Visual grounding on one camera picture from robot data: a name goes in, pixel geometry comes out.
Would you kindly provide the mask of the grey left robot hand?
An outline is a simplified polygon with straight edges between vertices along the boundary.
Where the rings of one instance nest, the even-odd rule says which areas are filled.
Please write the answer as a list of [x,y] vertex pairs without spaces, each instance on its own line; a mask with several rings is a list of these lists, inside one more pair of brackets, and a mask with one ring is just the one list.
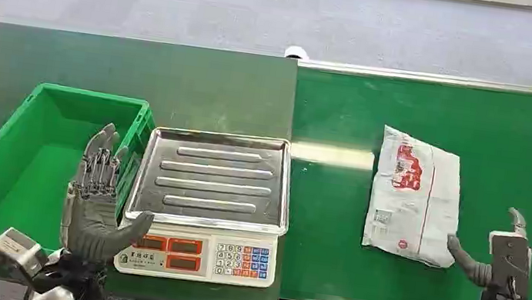
[[117,222],[117,184],[128,151],[115,144],[120,136],[109,123],[86,144],[76,173],[69,180],[62,219],[62,247],[89,262],[107,262],[144,237],[153,223],[151,212],[141,212],[124,228]]

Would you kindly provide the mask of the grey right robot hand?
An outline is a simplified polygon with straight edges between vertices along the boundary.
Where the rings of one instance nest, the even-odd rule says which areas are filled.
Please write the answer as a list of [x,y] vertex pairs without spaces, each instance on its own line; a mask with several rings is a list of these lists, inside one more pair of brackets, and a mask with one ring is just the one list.
[[472,258],[455,235],[447,236],[447,248],[454,262],[473,284],[510,300],[528,300],[532,248],[527,240],[527,223],[518,209],[511,207],[508,212],[513,230],[491,231],[488,235],[491,263],[481,263]]

